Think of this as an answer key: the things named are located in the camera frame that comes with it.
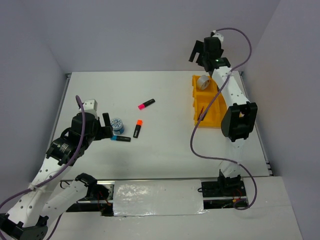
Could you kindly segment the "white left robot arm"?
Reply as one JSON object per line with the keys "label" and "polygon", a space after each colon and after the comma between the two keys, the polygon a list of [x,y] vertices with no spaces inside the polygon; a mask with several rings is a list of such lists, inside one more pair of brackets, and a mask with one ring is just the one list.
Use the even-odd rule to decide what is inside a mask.
{"label": "white left robot arm", "polygon": [[43,240],[49,226],[81,199],[91,200],[109,196],[109,190],[87,173],[81,173],[59,194],[52,196],[64,175],[84,155],[94,141],[113,137],[108,113],[103,113],[104,126],[95,112],[78,113],[71,126],[55,139],[46,152],[43,164],[27,190],[17,197],[18,202],[0,215],[0,237],[14,240]]}

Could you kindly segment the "blue highlighter marker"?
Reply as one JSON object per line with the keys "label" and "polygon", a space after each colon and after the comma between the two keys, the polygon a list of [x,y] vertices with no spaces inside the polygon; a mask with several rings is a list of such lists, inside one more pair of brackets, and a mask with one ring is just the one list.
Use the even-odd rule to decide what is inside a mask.
{"label": "blue highlighter marker", "polygon": [[120,141],[120,142],[130,142],[131,138],[127,136],[114,135],[110,138],[112,141]]}

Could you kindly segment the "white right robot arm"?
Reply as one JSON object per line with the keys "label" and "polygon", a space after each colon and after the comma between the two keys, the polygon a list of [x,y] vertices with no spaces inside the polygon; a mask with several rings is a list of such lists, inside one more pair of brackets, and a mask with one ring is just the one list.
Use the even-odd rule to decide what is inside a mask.
{"label": "white right robot arm", "polygon": [[258,106],[255,102],[250,102],[240,90],[232,76],[237,67],[231,68],[229,60],[222,57],[223,52],[222,40],[214,34],[204,38],[203,41],[195,42],[189,61],[193,62],[198,53],[196,63],[204,67],[218,88],[199,119],[202,120],[205,117],[218,96],[222,95],[227,110],[220,124],[221,131],[224,137],[239,149],[254,129]]}

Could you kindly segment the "orange highlighter marker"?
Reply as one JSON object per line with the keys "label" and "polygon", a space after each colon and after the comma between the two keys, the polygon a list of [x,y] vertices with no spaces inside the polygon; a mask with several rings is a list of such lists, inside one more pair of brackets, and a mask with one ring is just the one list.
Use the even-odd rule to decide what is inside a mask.
{"label": "orange highlighter marker", "polygon": [[139,133],[140,133],[141,128],[142,128],[142,125],[143,125],[143,121],[141,119],[138,119],[137,122],[136,122],[135,129],[134,129],[133,138],[135,138],[135,139],[138,138]]}

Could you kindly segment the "red gel pen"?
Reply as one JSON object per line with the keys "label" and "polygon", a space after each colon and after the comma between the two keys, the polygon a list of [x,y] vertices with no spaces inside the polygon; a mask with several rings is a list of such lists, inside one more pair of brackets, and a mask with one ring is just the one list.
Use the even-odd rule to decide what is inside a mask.
{"label": "red gel pen", "polygon": [[202,108],[201,108],[201,110],[200,110],[200,112],[199,112],[199,115],[198,115],[197,120],[200,120],[200,118],[201,118],[201,116],[202,116],[202,114],[203,114],[203,111],[204,111],[204,106],[202,106]]}

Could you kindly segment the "pink highlighter marker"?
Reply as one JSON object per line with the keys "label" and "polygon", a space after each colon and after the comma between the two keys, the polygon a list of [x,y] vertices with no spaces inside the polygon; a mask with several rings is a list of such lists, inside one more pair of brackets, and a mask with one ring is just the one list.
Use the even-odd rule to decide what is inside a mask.
{"label": "pink highlighter marker", "polygon": [[155,99],[152,98],[152,99],[150,99],[150,100],[148,100],[148,101],[145,101],[144,103],[140,104],[140,105],[138,106],[138,109],[139,109],[139,110],[143,110],[143,109],[145,109],[146,107],[154,104],[155,102],[156,102]]}

